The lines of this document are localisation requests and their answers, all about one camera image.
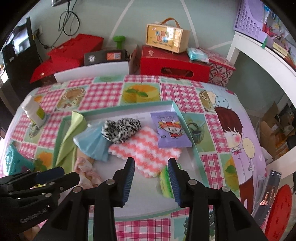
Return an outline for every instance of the red mini box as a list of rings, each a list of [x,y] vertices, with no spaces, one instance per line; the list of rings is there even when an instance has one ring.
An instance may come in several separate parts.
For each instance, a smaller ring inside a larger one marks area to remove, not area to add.
[[[177,54],[144,45],[140,73],[208,82],[210,65],[197,61],[191,62],[187,52]]]
[[[78,34],[47,53],[52,58],[52,68],[59,72],[83,66],[84,54],[101,50],[103,40],[97,36]]]

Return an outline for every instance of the white shelf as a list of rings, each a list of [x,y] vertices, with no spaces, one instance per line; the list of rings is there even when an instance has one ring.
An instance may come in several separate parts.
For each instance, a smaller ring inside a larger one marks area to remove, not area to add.
[[[280,56],[269,48],[261,48],[261,43],[235,32],[227,59],[234,64],[242,51],[270,74],[279,84],[291,102],[296,106],[296,72]],[[296,147],[267,165],[267,171],[275,170],[282,173],[282,178],[296,171]]]

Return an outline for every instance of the wooden handbag box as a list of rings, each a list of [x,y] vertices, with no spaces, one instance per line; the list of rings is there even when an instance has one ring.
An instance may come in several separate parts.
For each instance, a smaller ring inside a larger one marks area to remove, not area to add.
[[[170,20],[174,20],[177,27],[164,25]],[[149,46],[182,53],[188,47],[189,37],[190,31],[180,28],[174,18],[167,18],[160,24],[147,24],[146,44]]]

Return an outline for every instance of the black box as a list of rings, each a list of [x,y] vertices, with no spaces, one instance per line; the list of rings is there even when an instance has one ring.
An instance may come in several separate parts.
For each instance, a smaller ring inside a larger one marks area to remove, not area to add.
[[[128,61],[125,49],[100,50],[84,54],[84,65]]]

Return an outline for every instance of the purple plastic basket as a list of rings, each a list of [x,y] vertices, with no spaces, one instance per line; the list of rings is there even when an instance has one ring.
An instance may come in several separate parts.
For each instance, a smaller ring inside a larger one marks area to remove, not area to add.
[[[260,0],[241,0],[233,29],[263,43],[267,33],[262,32],[262,27],[263,3]],[[267,46],[272,44],[272,39],[268,37]]]

